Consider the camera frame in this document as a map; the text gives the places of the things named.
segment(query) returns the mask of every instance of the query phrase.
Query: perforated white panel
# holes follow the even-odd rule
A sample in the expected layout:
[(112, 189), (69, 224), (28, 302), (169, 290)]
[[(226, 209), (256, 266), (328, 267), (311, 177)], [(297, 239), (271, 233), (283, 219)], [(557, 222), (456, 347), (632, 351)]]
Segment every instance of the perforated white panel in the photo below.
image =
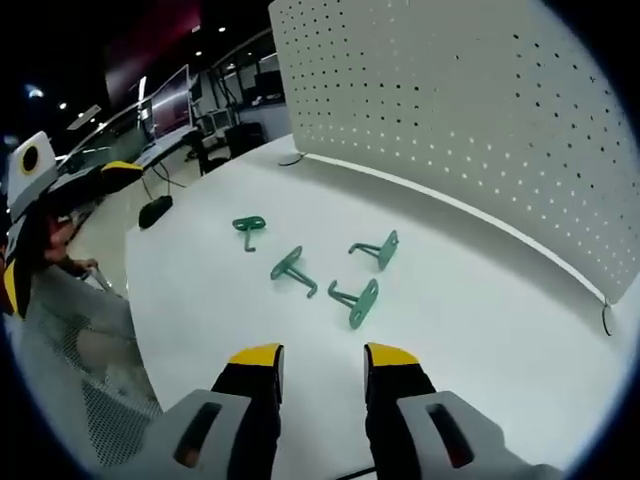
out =
[(296, 146), (514, 226), (617, 301), (640, 269), (640, 165), (612, 88), (538, 1), (277, 0)]

